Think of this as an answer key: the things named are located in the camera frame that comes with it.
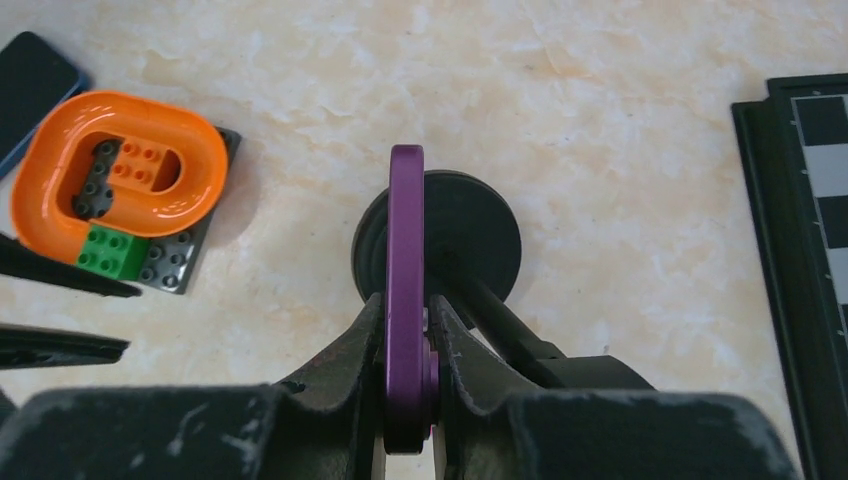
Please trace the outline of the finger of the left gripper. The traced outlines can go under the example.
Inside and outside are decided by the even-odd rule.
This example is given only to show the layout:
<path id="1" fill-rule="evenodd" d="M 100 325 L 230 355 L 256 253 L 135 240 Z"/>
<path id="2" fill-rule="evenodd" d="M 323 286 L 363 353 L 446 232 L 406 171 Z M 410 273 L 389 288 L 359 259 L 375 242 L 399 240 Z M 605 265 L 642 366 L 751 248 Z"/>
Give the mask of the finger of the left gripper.
<path id="1" fill-rule="evenodd" d="M 140 288 L 41 256 L 1 233 L 1 274 L 101 296 L 131 298 Z"/>
<path id="2" fill-rule="evenodd" d="M 130 342 L 89 333 L 1 325 L 1 369 L 49 368 L 118 362 Z"/>

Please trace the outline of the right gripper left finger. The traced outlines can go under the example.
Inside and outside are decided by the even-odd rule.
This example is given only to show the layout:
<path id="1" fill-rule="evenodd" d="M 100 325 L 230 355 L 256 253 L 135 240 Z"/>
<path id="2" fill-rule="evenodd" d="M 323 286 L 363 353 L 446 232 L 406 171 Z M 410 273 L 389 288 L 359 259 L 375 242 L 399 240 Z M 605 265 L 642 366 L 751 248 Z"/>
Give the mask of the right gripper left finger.
<path id="1" fill-rule="evenodd" d="M 373 295 L 328 347 L 273 384 L 51 390 L 1 429 L 5 479 L 379 479 Z"/>

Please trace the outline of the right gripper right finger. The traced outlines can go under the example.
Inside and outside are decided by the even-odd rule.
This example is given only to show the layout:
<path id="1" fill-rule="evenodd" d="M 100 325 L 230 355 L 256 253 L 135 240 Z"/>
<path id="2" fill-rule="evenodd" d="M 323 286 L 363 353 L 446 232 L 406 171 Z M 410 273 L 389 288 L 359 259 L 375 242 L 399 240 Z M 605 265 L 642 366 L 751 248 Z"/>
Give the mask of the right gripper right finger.
<path id="1" fill-rule="evenodd" d="M 440 479 L 794 479 L 748 400 L 651 389 L 544 389 L 498 358 L 434 297 Z"/>

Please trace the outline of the black phone with purple edge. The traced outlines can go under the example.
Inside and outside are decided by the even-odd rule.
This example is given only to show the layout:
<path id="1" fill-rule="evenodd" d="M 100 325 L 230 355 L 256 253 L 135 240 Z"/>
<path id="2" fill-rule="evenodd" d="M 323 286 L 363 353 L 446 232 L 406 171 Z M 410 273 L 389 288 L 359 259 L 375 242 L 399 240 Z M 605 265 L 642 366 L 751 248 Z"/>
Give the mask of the black phone with purple edge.
<path id="1" fill-rule="evenodd" d="M 390 155 L 385 298 L 384 447 L 418 454 L 436 422 L 438 354 L 424 307 L 424 153 L 395 145 Z"/>

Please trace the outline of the black phone stand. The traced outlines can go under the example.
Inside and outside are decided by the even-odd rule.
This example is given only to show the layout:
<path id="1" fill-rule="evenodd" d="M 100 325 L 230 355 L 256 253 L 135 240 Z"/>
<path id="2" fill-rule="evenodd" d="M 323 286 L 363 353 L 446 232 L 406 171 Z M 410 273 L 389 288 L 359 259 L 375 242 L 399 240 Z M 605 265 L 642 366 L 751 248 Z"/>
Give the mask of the black phone stand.
<path id="1" fill-rule="evenodd" d="M 354 237 L 352 269 L 363 297 L 385 309 L 388 188 L 366 210 Z M 608 356 L 569 357 L 534 334 L 506 305 L 519 273 L 522 240 L 506 201 L 465 173 L 424 170 L 424 307 L 431 350 L 440 348 L 429 313 L 434 297 L 454 308 L 465 328 L 498 358 L 545 389 L 647 389 L 648 383 Z"/>

